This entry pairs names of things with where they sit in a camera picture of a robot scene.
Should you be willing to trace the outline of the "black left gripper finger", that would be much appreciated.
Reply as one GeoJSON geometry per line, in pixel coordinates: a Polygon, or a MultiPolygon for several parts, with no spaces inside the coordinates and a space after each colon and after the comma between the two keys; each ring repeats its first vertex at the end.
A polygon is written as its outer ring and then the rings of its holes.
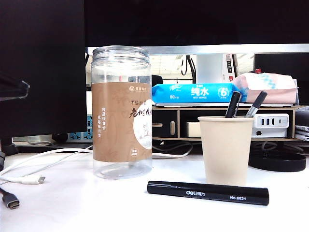
{"type": "Polygon", "coordinates": [[[0,100],[24,99],[28,96],[29,84],[0,72],[0,100]]]}

